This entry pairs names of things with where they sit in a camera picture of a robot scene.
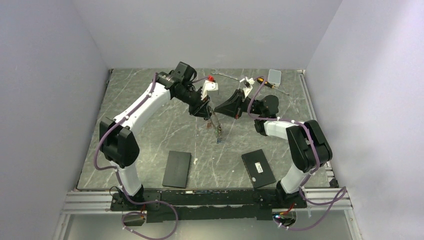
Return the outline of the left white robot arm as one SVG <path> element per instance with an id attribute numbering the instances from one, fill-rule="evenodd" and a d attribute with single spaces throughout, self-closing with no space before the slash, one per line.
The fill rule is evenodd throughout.
<path id="1" fill-rule="evenodd" d="M 93 157 L 94 167 L 98 155 L 103 153 L 109 161 L 109 169 L 115 172 L 118 189 L 124 195 L 124 204 L 131 210 L 139 209 L 144 203 L 144 186 L 136 167 L 140 148 L 136 134 L 145 122 L 165 103 L 176 98 L 188 105 L 191 116 L 209 120 L 212 109 L 209 106 L 209 91 L 218 90 L 218 84 L 211 77 L 203 78 L 203 85 L 196 89 L 196 70 L 179 62 L 170 72 L 156 72 L 146 91 L 126 110 L 114 118 L 104 118 L 99 124 L 99 143 Z"/>

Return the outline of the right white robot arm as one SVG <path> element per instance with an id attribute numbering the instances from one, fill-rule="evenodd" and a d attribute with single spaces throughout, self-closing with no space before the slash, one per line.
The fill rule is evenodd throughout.
<path id="1" fill-rule="evenodd" d="M 257 133 L 288 142 L 292 165 L 276 184 L 275 194 L 276 203 L 282 208 L 289 207 L 310 176 L 333 157 L 332 149 L 316 120 L 300 122 L 277 117 L 279 99 L 275 95 L 257 100 L 237 89 L 214 110 L 234 119 L 247 113 L 254 119 Z"/>

